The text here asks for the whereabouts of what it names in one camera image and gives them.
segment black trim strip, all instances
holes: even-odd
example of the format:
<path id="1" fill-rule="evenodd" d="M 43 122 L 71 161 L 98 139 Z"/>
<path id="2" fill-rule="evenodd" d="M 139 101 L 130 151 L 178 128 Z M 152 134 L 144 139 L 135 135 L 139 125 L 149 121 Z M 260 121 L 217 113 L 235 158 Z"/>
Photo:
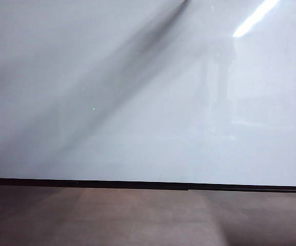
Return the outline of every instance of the black trim strip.
<path id="1" fill-rule="evenodd" d="M 141 182 L 141 181 L 99 181 L 99 180 L 59 180 L 59 179 L 18 179 L 0 178 L 4 186 L 42 186 L 42 187 L 81 187 L 112 189 L 147 190 L 211 190 L 211 191 L 249 191 L 249 192 L 291 192 L 296 186 L 252 186 L 241 184 Z"/>

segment whiteboard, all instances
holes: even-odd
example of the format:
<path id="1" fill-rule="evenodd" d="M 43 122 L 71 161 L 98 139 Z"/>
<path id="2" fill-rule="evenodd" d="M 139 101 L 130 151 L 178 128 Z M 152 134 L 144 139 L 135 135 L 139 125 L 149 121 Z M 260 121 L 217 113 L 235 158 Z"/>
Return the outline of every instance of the whiteboard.
<path id="1" fill-rule="evenodd" d="M 0 0 L 0 177 L 296 186 L 296 1 L 265 4 Z"/>

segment gray floor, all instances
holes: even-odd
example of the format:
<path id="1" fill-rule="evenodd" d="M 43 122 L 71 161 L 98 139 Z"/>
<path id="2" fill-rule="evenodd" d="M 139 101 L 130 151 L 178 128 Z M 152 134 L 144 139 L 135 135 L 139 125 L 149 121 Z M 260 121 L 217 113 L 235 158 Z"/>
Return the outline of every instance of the gray floor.
<path id="1" fill-rule="evenodd" d="M 296 245 L 296 194 L 0 186 L 0 245 Z"/>

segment white wall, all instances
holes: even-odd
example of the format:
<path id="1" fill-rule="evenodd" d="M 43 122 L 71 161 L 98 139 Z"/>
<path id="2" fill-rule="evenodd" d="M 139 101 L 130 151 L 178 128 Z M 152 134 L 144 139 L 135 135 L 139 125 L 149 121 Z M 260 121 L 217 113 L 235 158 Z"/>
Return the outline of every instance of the white wall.
<path id="1" fill-rule="evenodd" d="M 296 1 L 0 0 L 0 177 L 296 186 Z"/>

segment black baseboard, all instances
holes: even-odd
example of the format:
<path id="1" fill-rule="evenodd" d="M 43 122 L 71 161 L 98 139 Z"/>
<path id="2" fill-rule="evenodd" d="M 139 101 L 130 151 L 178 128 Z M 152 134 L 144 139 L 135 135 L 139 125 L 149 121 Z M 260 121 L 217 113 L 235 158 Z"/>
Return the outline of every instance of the black baseboard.
<path id="1" fill-rule="evenodd" d="M 4 186 L 78 187 L 111 189 L 147 190 L 211 190 L 211 191 L 249 191 L 249 192 L 291 192 L 296 186 L 251 186 L 241 184 L 140 182 L 140 181 L 98 181 L 98 180 L 56 180 L 56 179 L 17 179 L 0 178 Z"/>

